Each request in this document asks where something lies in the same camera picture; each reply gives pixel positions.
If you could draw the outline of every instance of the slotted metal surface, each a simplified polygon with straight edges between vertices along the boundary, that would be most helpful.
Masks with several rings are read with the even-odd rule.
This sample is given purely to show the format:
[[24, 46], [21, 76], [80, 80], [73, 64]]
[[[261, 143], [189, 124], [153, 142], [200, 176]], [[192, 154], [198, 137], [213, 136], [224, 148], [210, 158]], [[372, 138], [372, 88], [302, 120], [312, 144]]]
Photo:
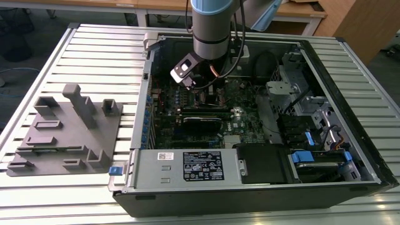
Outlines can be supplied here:
[[[0, 224], [398, 224], [400, 187], [388, 192], [352, 199], [322, 210], [244, 213], [202, 217], [130, 218], [112, 199], [108, 174], [40, 177], [8, 177], [5, 169], [34, 118], [32, 104], [37, 96], [62, 101], [65, 83], [81, 84], [92, 101], [113, 98], [124, 103], [113, 160], [128, 160], [130, 135], [144, 58], [142, 38], [149, 31], [184, 33], [184, 30], [82, 24], [68, 29], [49, 62], [10, 119], [1, 138], [0, 152]], [[248, 34], [253, 37], [298, 36]], [[400, 176], [398, 107], [378, 86], [350, 49], [329, 37], [306, 39], [333, 81], [358, 117], [390, 170]], [[121, 185], [124, 177], [116, 177]]]

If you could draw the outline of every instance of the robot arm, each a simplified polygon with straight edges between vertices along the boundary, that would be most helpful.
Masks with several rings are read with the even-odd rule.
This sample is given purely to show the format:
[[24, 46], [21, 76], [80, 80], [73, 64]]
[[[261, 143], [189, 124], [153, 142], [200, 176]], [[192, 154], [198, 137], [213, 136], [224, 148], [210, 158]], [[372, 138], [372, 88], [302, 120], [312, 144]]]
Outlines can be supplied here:
[[[192, 69], [204, 61], [209, 64], [216, 79], [224, 78], [234, 69], [244, 46], [245, 30], [248, 26], [254, 30], [265, 30], [281, 0], [190, 0], [193, 18], [193, 50], [178, 62], [170, 76], [176, 83], [188, 89], [196, 83], [190, 79]], [[230, 19], [236, 13], [238, 22], [244, 24], [242, 38], [237, 60], [230, 70], [221, 76], [213, 71], [213, 61], [217, 61], [226, 53], [230, 36]]]

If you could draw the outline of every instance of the white label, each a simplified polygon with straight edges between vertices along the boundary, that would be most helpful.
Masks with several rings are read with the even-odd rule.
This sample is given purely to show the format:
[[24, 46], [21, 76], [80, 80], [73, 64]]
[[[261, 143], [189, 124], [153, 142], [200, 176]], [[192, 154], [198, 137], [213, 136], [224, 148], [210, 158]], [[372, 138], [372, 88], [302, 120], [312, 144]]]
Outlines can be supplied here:
[[320, 18], [324, 18], [324, 17], [325, 17], [324, 15], [316, 15], [316, 14], [310, 14], [309, 16], [310, 16], [310, 17], [320, 17]]
[[122, 6], [122, 7], [133, 7], [133, 5], [130, 5], [130, 4], [117, 4], [117, 6]]
[[173, 152], [158, 152], [157, 160], [173, 160]]

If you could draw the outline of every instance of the barcode sticker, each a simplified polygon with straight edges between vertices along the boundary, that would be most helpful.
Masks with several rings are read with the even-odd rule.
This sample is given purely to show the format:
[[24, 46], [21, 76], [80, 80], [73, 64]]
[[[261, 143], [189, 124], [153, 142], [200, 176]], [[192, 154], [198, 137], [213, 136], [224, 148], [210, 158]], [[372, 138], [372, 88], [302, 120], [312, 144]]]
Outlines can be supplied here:
[[173, 152], [158, 152], [157, 160], [173, 160]]
[[122, 7], [133, 7], [132, 4], [116, 4], [117, 6], [122, 6]]

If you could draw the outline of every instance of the power supply label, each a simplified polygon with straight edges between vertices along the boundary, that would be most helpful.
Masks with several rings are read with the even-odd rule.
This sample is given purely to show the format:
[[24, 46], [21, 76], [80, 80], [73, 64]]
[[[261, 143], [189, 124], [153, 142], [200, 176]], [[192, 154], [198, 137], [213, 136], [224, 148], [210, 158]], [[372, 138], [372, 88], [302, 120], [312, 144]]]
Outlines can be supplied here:
[[182, 178], [185, 181], [224, 180], [220, 151], [184, 152]]

